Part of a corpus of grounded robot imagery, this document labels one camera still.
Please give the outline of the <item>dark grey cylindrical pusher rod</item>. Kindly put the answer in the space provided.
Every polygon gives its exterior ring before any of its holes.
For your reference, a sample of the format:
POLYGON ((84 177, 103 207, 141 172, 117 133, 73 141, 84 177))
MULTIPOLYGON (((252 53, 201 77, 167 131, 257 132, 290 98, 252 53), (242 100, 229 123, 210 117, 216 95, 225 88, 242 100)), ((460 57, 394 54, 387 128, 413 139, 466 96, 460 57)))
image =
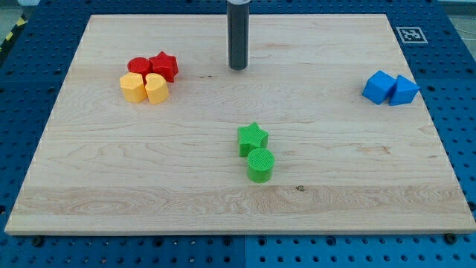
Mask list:
POLYGON ((228 65, 236 71, 248 66, 250 0, 227 0, 228 65))

